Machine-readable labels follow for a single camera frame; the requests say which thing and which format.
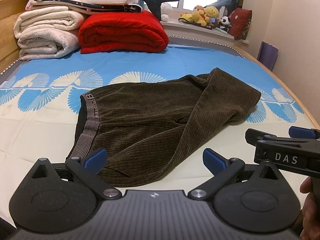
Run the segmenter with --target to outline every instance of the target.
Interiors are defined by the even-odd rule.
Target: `panda plush toy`
[[[223,16],[220,19],[221,24],[220,24],[219,28],[227,33],[231,27],[230,20],[231,19],[228,16]]]

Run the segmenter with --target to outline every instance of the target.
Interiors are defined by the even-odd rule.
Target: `bed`
[[[287,86],[238,47],[169,35],[170,44],[161,53],[76,51],[62,59],[21,62],[12,27],[26,2],[0,0],[0,216],[11,223],[8,203],[13,192],[38,158],[65,161],[74,143],[79,96],[96,87],[162,82],[219,67],[262,94],[245,120],[223,126],[165,178],[135,189],[188,192],[212,177],[202,163],[206,147],[226,158],[253,163],[254,147],[244,139],[248,128],[283,137],[291,125],[319,128]],[[305,176],[283,174],[302,204],[305,196],[299,193],[299,185]]]

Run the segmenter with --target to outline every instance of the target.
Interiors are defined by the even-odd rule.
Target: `brown corduroy pants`
[[[98,174],[115,187],[134,187],[168,174],[227,121],[245,118],[260,92],[215,68],[159,83],[119,83],[81,95],[75,144],[68,156],[103,147]]]

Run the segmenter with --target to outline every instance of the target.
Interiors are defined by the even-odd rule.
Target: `logo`
[[[88,99],[94,99],[93,95],[92,94],[86,94],[85,95]]]
[[[157,197],[159,197],[159,196],[161,196],[161,195],[159,195],[159,194],[156,193],[156,192],[153,192],[153,193],[151,193],[149,196],[151,196],[152,198],[157,198]]]
[[[307,166],[308,159],[304,156],[292,155],[292,154],[284,154],[284,153],[272,153],[270,156],[268,155],[270,160],[274,160],[275,163],[293,166],[297,168],[305,169]]]

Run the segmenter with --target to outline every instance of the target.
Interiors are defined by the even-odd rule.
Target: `purple folder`
[[[257,60],[272,70],[278,56],[278,48],[272,44],[261,42]]]

